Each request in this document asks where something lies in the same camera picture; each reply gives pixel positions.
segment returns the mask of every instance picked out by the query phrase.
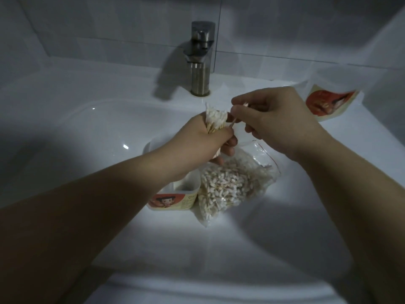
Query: left hand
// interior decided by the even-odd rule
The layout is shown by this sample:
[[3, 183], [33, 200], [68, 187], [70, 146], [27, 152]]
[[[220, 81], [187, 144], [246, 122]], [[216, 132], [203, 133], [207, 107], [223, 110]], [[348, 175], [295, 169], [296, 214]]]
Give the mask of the left hand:
[[166, 157], [167, 168], [172, 171], [173, 178], [181, 179], [208, 161], [222, 165], [223, 158], [212, 159], [217, 150], [221, 148], [222, 153], [233, 156], [233, 147], [237, 143], [233, 129], [228, 126], [208, 134], [204, 112], [191, 118], [159, 151]]

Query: hand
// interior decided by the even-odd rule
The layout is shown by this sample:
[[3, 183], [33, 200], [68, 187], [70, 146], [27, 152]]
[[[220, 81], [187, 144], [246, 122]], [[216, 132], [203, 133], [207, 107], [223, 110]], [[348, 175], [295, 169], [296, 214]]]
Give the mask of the hand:
[[227, 126], [208, 134], [205, 113], [201, 113], [191, 118], [159, 151], [165, 156], [165, 168], [168, 167], [178, 180], [208, 161], [223, 164], [221, 157], [212, 160], [217, 150], [221, 148], [222, 153], [233, 156], [237, 143], [233, 129]]
[[230, 112], [246, 123], [246, 132], [292, 160], [330, 138], [291, 86], [252, 91], [234, 97], [232, 104]]

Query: stainless steel faucet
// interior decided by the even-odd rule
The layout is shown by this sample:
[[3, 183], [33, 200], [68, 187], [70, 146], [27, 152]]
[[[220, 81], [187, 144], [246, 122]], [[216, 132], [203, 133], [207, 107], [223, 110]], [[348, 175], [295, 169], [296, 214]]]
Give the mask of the stainless steel faucet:
[[191, 93], [195, 96], [209, 95], [209, 74], [215, 36], [215, 23], [193, 21], [191, 40], [184, 47], [185, 59], [191, 64]]

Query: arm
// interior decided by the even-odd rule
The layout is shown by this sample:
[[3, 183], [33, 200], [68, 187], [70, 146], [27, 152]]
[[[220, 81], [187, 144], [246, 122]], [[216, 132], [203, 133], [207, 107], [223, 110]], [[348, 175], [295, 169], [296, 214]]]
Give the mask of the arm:
[[0, 209], [0, 302], [56, 302], [150, 197], [235, 145], [232, 135], [208, 135], [197, 115], [151, 153]]
[[333, 139], [292, 87], [254, 91], [232, 103], [247, 132], [306, 170], [376, 299], [404, 303], [405, 190]]

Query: right hand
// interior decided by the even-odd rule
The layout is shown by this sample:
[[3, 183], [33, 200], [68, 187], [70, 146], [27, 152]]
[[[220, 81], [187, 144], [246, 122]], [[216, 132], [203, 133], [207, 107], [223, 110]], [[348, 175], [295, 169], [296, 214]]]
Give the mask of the right hand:
[[292, 160], [331, 137], [291, 86], [251, 91], [234, 97], [232, 104], [230, 113], [246, 123], [246, 132]]

